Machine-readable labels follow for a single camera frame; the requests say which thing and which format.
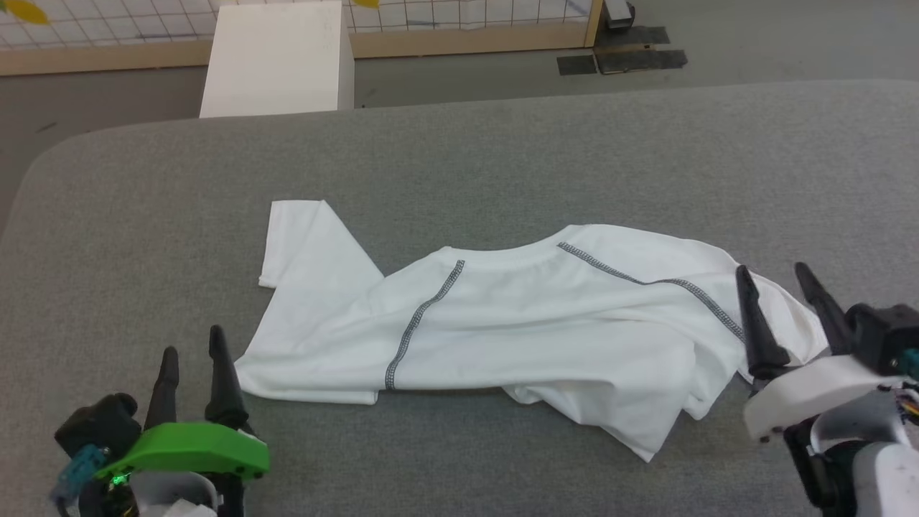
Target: green plastic part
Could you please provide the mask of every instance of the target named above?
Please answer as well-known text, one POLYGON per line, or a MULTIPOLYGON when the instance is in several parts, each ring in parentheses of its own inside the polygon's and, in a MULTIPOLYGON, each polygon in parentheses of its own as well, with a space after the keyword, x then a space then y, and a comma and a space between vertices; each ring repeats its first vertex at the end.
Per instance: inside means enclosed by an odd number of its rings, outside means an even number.
POLYGON ((268 446, 226 426, 209 422, 163 423, 148 431, 96 478, 141 470, 234 474, 242 480, 268 471, 268 446))

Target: metal grid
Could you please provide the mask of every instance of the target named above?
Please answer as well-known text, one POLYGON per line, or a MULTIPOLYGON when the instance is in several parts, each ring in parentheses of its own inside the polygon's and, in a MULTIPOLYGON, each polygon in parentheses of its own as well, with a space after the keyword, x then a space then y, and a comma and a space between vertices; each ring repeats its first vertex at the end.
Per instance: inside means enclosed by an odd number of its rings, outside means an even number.
MULTIPOLYGON (((221 6, 323 0, 29 0, 49 25, 0 12, 0 51, 213 39, 221 6)), ((590 0, 343 0, 352 32, 586 23, 590 0)))

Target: wooden frame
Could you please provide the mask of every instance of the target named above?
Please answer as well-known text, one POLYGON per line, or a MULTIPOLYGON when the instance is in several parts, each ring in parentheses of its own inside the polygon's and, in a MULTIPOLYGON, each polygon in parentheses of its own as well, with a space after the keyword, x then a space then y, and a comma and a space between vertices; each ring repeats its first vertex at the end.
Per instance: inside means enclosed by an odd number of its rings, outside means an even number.
MULTIPOLYGON (((514 52, 593 47, 603 0, 593 0, 586 24, 559 23, 476 30, 417 30, 351 34, 355 59, 514 52)), ((60 74, 200 66, 210 41, 174 41, 76 49, 0 52, 0 75, 60 74)))

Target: neckline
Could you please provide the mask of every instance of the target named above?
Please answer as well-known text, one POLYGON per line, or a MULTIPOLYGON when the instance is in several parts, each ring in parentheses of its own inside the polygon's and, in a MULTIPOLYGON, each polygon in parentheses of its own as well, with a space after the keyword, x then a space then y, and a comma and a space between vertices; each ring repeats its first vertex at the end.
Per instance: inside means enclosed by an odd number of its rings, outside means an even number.
POLYGON ((581 226, 569 224, 559 232, 540 239, 536 242, 509 249, 460 249, 457 247, 442 247, 437 254, 453 262, 464 260, 469 264, 494 264, 512 262, 514 264, 527 263, 558 252, 558 245, 570 238, 581 226))

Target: white pedestal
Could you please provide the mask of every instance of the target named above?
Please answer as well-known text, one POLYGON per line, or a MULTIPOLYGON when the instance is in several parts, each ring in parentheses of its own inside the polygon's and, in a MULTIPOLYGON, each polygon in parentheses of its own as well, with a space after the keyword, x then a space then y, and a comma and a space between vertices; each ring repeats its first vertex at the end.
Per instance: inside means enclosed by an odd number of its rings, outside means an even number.
POLYGON ((354 108, 340 0, 221 7, 202 119, 354 108))

